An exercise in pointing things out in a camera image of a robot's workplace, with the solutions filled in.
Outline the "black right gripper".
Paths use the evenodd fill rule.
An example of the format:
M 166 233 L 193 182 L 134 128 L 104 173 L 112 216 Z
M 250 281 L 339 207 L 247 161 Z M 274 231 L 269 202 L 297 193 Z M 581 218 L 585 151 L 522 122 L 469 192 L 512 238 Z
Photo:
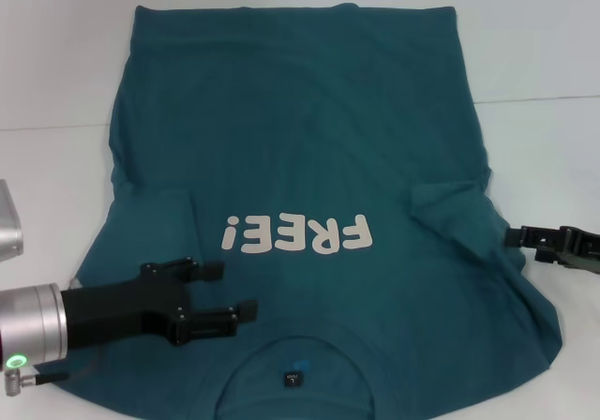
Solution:
M 599 235 L 569 226 L 560 229 L 522 226 L 509 228 L 504 244 L 510 248 L 537 249 L 540 263 L 562 264 L 567 268 L 599 274 Z

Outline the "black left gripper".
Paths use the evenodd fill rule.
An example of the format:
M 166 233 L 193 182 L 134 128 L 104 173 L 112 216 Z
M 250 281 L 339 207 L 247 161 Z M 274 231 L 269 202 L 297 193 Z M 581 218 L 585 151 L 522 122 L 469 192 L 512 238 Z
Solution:
M 143 335 L 165 338 L 175 346 L 234 337 L 241 323 L 256 321 L 258 302 L 191 312 L 186 287 L 221 280 L 224 267 L 223 262 L 202 263 L 191 257 L 152 262 L 127 281 L 62 291 L 67 347 L 78 350 Z

